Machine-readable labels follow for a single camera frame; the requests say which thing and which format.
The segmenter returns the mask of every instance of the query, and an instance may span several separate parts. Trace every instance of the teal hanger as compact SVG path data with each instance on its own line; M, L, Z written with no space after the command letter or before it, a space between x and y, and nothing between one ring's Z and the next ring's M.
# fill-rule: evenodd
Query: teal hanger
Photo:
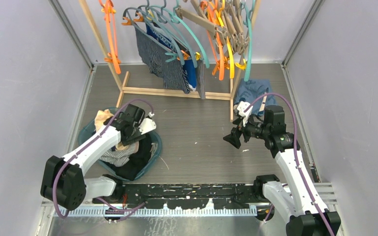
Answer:
M149 14L149 12L148 12L148 8L151 8L151 6L150 6L150 1L149 0L147 0L147 5L140 5L140 6L138 6L137 8L141 11L142 10L142 8L145 8L146 9L146 14L148 15ZM157 10L155 10L155 9L150 9L152 12L154 12L155 14L157 14L157 20L159 21L159 22L161 22L161 23L167 23L167 19L164 17L164 15L162 15L159 11L157 11ZM186 41L186 39L185 39L185 37L183 37L183 35L181 34L181 32L180 32L180 30L177 28L177 27L175 27L174 25L172 25L172 27L174 28L174 30L176 30L178 33L179 33L179 35L180 35L180 37L181 38L183 38L183 40L181 40L178 36L176 36L173 32L171 32L169 29L167 29L167 32L170 34L170 35L172 35L173 36L173 38L178 42L178 43L180 43L181 45L183 45L184 47L186 47L186 48L188 48L189 49L189 52L191 53L191 55L192 55L192 53L193 53L193 50L192 50L192 48L190 47L190 45L189 45L189 43ZM196 63L196 59L194 59L194 66L195 66L195 68L197 67L197 63Z
M131 17L131 15L130 15L130 13L129 13L129 10L135 10L135 11L138 11L138 12L140 12L141 13L141 15L143 16L143 18L144 18L144 22L146 23L146 24L151 24L151 23L156 23L166 34L168 34L168 37L170 37L170 41L171 41L171 43L173 44L173 46L174 46L174 48L172 48L172 49L169 49L169 48L167 48L166 46L164 46L164 45L162 45L161 43L159 43L157 40L155 40L155 39L153 39L151 36L149 36L144 30L142 30L133 20L132 20L132 17ZM176 41L172 38L172 35L170 35L169 33L168 33L168 31L167 31L167 29L165 28L165 27L163 27L161 24L160 24L160 22L158 21L158 20L156 20L156 19L152 19L152 20L149 20L148 19L148 17L150 17L150 16L148 16L144 11L142 11L141 9L138 9L138 8L135 8L135 7L128 7L128 8L126 8L125 10L124 10L124 12L123 12L123 18L124 17L126 17L126 15L128 15L128 18L131 20L131 23L132 23L132 25L135 27L135 28L137 28L138 30L140 30L141 32L143 32L145 35L147 35L149 38L152 38L152 41L154 41L155 43L157 43L158 45L160 45L162 48L164 48L168 53L166 53L166 55L170 55L170 56L173 56L174 58L172 58L172 60L166 60L166 62L170 62L170 61L173 61L174 59L176 59L176 53L174 53L174 54L171 54L171 53L173 53L173 51L174 50L176 50L176 52L177 52L177 56L179 57L179 59L180 59L180 63L182 64L182 65L184 65L185 64L185 59L184 59L184 57L183 57L183 55L182 55L182 52L180 51L180 48L179 48L179 46L178 46L178 44L176 43Z
M156 5L151 5L151 6L148 6L148 8L146 8L146 12L148 12L148 9L150 9L153 13L155 13L157 15L157 18L159 19L159 22L161 18L164 18L163 19L163 22L164 23L167 23L168 20L165 18L164 15L161 14L161 12L159 12L158 10L155 9L156 8L160 8L160 6L156 6ZM177 28L174 24L170 24L172 26L172 28L178 33L178 35L180 36L180 38L178 36L176 36L175 34L173 34L171 31L167 30L169 34L171 34L177 41L179 41L180 44L182 44L183 46L185 46L188 50L189 50L189 53L191 55L191 60L193 62L193 66L195 68L198 67L198 63L196 61L196 56L195 56L195 52L193 51L192 47L189 45L188 41L186 40L186 38L182 35L181 31L179 30L179 28Z
M244 9L246 11L246 21L244 21L244 25L247 26L248 32L249 32L249 51L248 51L248 59L247 59L247 65L246 65L246 72L244 74L244 81L248 81L250 79L250 73L252 68L252 21L249 17L249 8L245 3L241 3L241 9Z
M160 6L158 6L158 5L149 6L149 8L151 8L151 7L160 8ZM173 9L175 10L178 7L179 7L179 0L176 0L176 6ZM202 44L200 43L198 37L196 37L195 33L193 33L193 31L190 29L190 27L182 19L180 19L179 17L177 17L175 11L170 11L167 8L164 9L164 10L169 14L170 22L174 23L173 20L175 20L178 23L182 23L182 25L188 30L188 32L191 34L191 36L194 38L194 40L196 41L197 45L199 46L199 49L201 51L202 58L203 58L203 61L205 63L206 68L209 68L210 65L209 65L208 56L206 55L205 49L202 47Z

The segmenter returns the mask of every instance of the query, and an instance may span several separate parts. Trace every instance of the beige cloth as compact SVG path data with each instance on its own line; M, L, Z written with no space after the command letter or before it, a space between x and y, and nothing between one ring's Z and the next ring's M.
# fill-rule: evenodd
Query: beige cloth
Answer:
M114 115L108 110L106 109L105 111L98 111L96 117L95 117L95 128L96 128L96 131L98 131L102 126L103 126L103 123L113 117ZM126 150L128 149L129 145L127 146L123 146L121 143L115 145L115 149L117 151L120 151L120 150Z

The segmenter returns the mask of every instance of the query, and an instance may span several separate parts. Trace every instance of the gray floor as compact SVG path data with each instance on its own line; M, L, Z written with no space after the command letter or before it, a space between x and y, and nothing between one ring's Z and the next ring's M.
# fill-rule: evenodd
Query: gray floor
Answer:
M219 81L211 75L212 68L205 72L206 90L229 92L229 78ZM122 65L130 72L128 86L162 88L162 79L149 74L145 65ZM279 64L254 64L252 79L269 79L274 92L289 98L289 93ZM95 118L98 110L116 105L119 91L107 66L98 66L92 89L83 115L81 127ZM229 121L229 102L200 100L152 95L126 94L124 102L144 98L155 108L157 133L163 142L161 159L138 183L251 183L257 175L276 174L285 181L270 152L261 140L251 139L236 149L222 137L229 134L233 125ZM281 99L277 98L286 112L288 131L293 132L291 113ZM94 164L86 177L98 177L108 173Z

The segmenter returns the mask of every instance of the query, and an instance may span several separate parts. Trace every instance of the striped garment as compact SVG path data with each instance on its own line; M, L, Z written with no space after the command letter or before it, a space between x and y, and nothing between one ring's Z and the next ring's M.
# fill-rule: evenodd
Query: striped garment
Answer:
M196 62L198 63L198 67L196 68L196 83L197 83L196 90L199 92L199 96L203 100L206 98L205 77L204 77L205 66L203 64L203 61L201 60L197 60Z
M148 65L150 73L157 77L163 78L163 87L165 89L182 90L185 94L190 93L189 83L187 81L187 74L183 71L180 61L173 60L166 62L170 56L160 45L150 39L140 30L135 29L135 36L137 38L138 54L143 63Z
M127 149L119 151L106 151L99 159L106 161L116 167L125 165L129 161L129 156L135 153L137 143L130 144Z

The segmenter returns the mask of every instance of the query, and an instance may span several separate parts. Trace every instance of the white paint splatter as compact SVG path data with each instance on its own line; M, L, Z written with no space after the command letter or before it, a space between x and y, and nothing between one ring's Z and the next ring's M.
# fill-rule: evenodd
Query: white paint splatter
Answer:
M164 164L166 165L167 169L169 170L169 166L168 166L167 163L163 160L163 158L160 157L160 159L164 162Z

